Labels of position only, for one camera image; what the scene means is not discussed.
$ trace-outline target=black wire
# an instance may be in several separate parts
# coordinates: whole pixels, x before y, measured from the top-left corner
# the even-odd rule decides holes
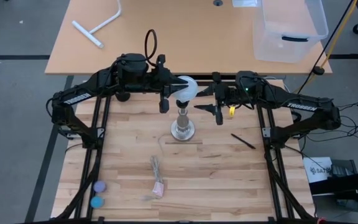
[[[348,104],[348,105],[336,106],[336,107],[345,107],[345,106],[354,106],[354,105],[358,105],[358,102],[351,103],[351,104]]]
[[[148,55],[147,55],[147,42],[148,42],[148,40],[149,40],[149,35],[150,35],[150,33],[153,33],[154,47],[153,47],[152,54],[151,54],[150,56],[148,56]],[[157,51],[157,34],[155,33],[155,30],[150,29],[149,31],[147,31],[147,33],[146,33],[146,38],[145,38],[145,40],[144,40],[144,55],[146,56],[146,61],[147,61],[149,64],[153,65],[153,66],[156,66],[156,64],[155,64],[155,63],[152,63],[152,62],[150,61],[150,59],[155,55],[156,51]]]
[[[271,161],[269,161],[269,162],[274,162],[275,160],[277,159],[277,155],[276,155],[276,157],[274,158],[274,159],[272,159]]]
[[[351,7],[353,1],[354,1],[354,0],[350,0],[349,4],[347,5],[345,12],[343,13],[343,15],[342,15],[341,19],[339,20],[338,24],[336,24],[336,27],[335,27],[333,33],[332,33],[331,36],[329,37],[329,39],[328,39],[328,41],[327,41],[327,44],[324,46],[323,51],[321,51],[320,56],[317,58],[316,63],[314,63],[313,68],[315,68],[315,66],[317,65],[317,63],[320,61],[321,56],[323,56],[323,54],[325,53],[325,51],[326,51],[326,49],[327,49],[327,47],[328,47],[328,45],[329,45],[331,39],[334,37],[334,34],[335,34],[336,31],[338,30],[339,25],[341,25],[342,20],[344,19],[344,17],[345,17],[345,15],[346,15],[347,11],[348,11],[349,8]],[[306,78],[305,82],[302,84],[301,88],[298,90],[298,94],[302,91],[303,87],[305,87],[305,85],[308,83],[308,80],[310,79],[310,76],[311,76],[312,73],[313,73],[313,69],[310,71],[310,73],[309,73],[308,77]]]
[[[49,111],[49,103],[51,102],[53,100],[53,98],[51,98],[51,99],[49,99],[49,100],[47,100],[47,104],[45,105],[45,107],[46,107],[46,109],[47,109],[47,113],[49,114],[49,116],[52,118],[52,115],[51,115],[51,113],[50,113],[50,111]]]
[[[347,131],[340,131],[340,130],[334,130],[334,131],[349,134]],[[307,138],[310,141],[314,141],[314,142],[324,142],[324,141],[330,141],[330,140],[341,139],[341,138],[346,138],[346,137],[356,137],[356,138],[358,138],[358,136],[356,136],[355,134],[340,136],[340,137],[336,137],[336,138],[323,139],[323,140],[315,140],[315,139],[311,139],[309,136],[307,136]]]
[[[315,202],[313,202],[314,204],[314,217],[317,218],[317,205]]]
[[[153,46],[152,54],[148,55],[148,53],[147,53],[147,43],[149,42],[150,34],[153,34],[154,46]],[[144,61],[147,61],[152,66],[156,67],[157,65],[150,61],[150,59],[155,55],[156,51],[157,51],[157,33],[155,32],[155,30],[149,29],[147,31],[146,37],[144,39],[144,55],[145,55],[145,59],[142,59],[142,60],[128,60],[128,59],[125,59],[125,61],[126,62],[144,62]],[[116,61],[114,61],[112,63],[112,65],[111,65],[111,69],[113,69],[116,66],[116,64],[118,64],[121,60],[122,60],[122,58],[117,59]],[[107,76],[106,80],[104,81],[104,86],[106,86],[107,81],[109,80],[109,77],[111,76],[111,74],[112,74],[112,70],[109,72],[109,75]]]
[[[358,105],[358,103],[353,104],[353,105],[348,105],[348,106],[345,106],[345,107],[343,107],[343,108],[339,109],[339,111],[346,110],[346,109],[351,108],[351,107],[356,106],[356,105]]]
[[[351,121],[353,122],[354,126],[348,126],[348,125],[343,124],[343,123],[341,123],[341,125],[343,125],[343,126],[345,126],[345,127],[348,127],[348,128],[354,128],[354,127],[357,126],[357,125],[356,125],[356,122],[354,122],[354,120],[353,120],[352,118],[350,118],[350,117],[348,117],[348,116],[344,116],[344,115],[341,115],[341,117],[342,117],[342,118],[347,118],[347,119],[351,120]]]
[[[82,145],[82,143],[78,143],[78,144],[75,144],[75,145],[72,145],[72,146],[68,147],[68,148],[66,149],[66,151],[65,151],[65,154],[67,153],[67,151],[68,151],[69,149],[74,148],[75,146],[79,146],[79,145]]]
[[[273,92],[272,85],[271,85],[266,79],[264,79],[264,78],[262,78],[262,77],[261,77],[260,79],[262,79],[262,80],[266,83],[267,87],[270,89],[270,92],[272,93],[273,98],[274,98],[274,105],[275,105],[276,108],[277,108],[276,94]]]
[[[322,133],[308,133],[308,134],[326,134],[326,133],[331,133],[331,132],[341,132],[341,133],[347,133],[350,134],[351,131],[355,131],[355,128],[358,128],[358,126],[353,127],[350,131],[342,131],[342,130],[331,130],[331,131],[323,131]]]
[[[303,141],[303,146],[301,148],[301,152],[303,152],[303,150],[305,149],[305,146],[306,146],[306,138],[305,140]]]
[[[246,90],[246,88],[245,88],[244,85],[242,84],[242,81],[241,81],[242,78],[245,78],[245,77],[241,77],[241,78],[240,78],[240,80],[239,80],[240,86],[242,87],[242,89],[243,89],[244,92],[246,93],[246,95],[247,95],[247,100],[249,101],[249,104],[251,105],[251,106],[248,106],[248,105],[244,104],[244,106],[245,106],[246,108],[250,109],[250,110],[254,110],[254,109],[255,109],[254,103],[252,102],[251,97],[250,97],[249,94],[248,94],[248,91]]]
[[[341,216],[343,216],[343,215],[346,215],[346,214],[348,214],[348,213],[351,213],[351,212],[358,212],[358,211],[357,211],[357,210],[346,211],[346,212],[344,212],[344,213],[342,213],[342,214],[336,215],[335,217],[327,218],[327,220],[335,220],[336,218],[339,218],[339,217],[341,217]]]
[[[304,157],[309,158],[309,159],[310,159],[311,161],[313,161],[315,164],[317,164],[318,166],[320,166],[323,170],[325,170],[325,171],[328,172],[328,170],[327,170],[326,168],[322,167],[320,164],[318,164],[314,159],[312,159],[310,156],[306,155],[304,152],[301,152],[301,151],[299,151],[299,150],[297,150],[297,149],[294,149],[294,148],[292,148],[292,147],[290,147],[290,146],[287,146],[287,145],[284,145],[284,146],[287,147],[287,148],[289,148],[289,149],[291,149],[291,150],[294,150],[295,152],[301,154],[301,155],[304,156]]]

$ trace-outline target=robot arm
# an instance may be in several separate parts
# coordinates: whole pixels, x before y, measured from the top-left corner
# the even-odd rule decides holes
[[[126,98],[121,98],[126,101],[128,93],[159,93],[160,113],[166,113],[169,110],[167,98],[188,85],[187,81],[172,75],[163,66],[164,62],[165,56],[159,55],[154,68],[147,72],[149,65],[143,55],[121,55],[109,68],[96,72],[87,82],[55,93],[48,101],[52,101],[52,123],[67,126],[81,136],[84,148],[97,149],[101,145],[98,130],[87,127],[79,120],[72,105],[95,96],[126,95]]]
[[[277,109],[280,107],[295,108],[313,112],[313,116],[287,127],[274,127],[265,130],[265,137],[270,137],[273,146],[283,148],[292,136],[308,133],[315,129],[334,130],[340,127],[339,110],[329,98],[315,98],[288,93],[280,87],[269,84],[254,72],[238,72],[235,88],[228,87],[220,79],[219,73],[213,73],[214,83],[197,96],[215,95],[216,105],[197,105],[198,109],[206,110],[216,117],[218,125],[223,124],[222,106],[246,106],[254,109],[255,104],[263,108]]]

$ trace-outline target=black latch handle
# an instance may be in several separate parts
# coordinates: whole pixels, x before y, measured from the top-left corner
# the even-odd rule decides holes
[[[292,41],[292,42],[307,42],[307,41],[309,41],[307,38],[286,37],[286,36],[282,36],[281,39],[286,40],[286,41]]]

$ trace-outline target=clear plastic container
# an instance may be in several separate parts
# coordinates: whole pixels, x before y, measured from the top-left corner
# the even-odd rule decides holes
[[[328,35],[321,0],[258,0],[253,21],[258,60],[295,63]]]
[[[232,0],[233,7],[256,7],[257,0]]]

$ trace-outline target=lamp base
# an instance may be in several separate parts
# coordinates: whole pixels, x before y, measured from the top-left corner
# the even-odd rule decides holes
[[[189,141],[196,132],[196,128],[193,124],[193,122],[188,121],[188,126],[186,128],[180,128],[178,126],[177,121],[174,121],[171,125],[171,134],[173,138],[175,138],[177,141]]]

